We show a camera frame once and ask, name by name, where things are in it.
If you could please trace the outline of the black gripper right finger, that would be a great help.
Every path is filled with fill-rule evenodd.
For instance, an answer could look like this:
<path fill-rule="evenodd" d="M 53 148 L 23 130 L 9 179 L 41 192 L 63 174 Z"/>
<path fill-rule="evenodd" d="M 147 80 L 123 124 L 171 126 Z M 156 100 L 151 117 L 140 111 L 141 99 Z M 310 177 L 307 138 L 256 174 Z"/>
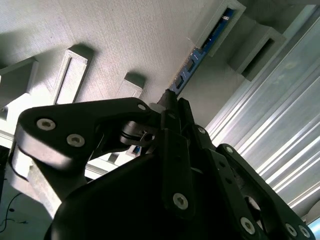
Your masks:
<path fill-rule="evenodd" d="M 214 146 L 180 98 L 182 133 L 190 141 L 191 165 L 200 178 L 208 227 L 218 240 L 312 240 L 303 220 L 230 145 Z"/>

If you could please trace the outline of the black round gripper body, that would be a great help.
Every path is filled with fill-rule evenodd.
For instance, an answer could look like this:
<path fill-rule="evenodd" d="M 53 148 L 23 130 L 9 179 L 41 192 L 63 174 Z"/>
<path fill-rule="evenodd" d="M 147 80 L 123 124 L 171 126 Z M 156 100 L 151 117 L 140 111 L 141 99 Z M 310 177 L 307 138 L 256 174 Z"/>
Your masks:
<path fill-rule="evenodd" d="M 71 193 L 58 208 L 47 240 L 218 240 L 209 229 L 202 172 L 192 171 L 195 214 L 162 198 L 162 163 L 140 157 Z"/>

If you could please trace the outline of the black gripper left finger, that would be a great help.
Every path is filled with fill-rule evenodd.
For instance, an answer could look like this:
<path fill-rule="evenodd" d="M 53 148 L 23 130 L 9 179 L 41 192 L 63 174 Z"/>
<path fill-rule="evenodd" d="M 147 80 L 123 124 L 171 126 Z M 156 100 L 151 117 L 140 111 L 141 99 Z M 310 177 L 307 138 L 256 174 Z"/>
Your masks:
<path fill-rule="evenodd" d="M 128 163 L 150 156 L 159 160 L 164 206 L 173 200 L 190 219 L 192 171 L 175 93 L 166 90 L 159 105 L 157 112 L 129 97 L 27 109 L 18 118 L 9 164 L 54 218 L 70 194 L 90 183 L 85 178 L 90 160 L 136 145 L 142 153 Z"/>

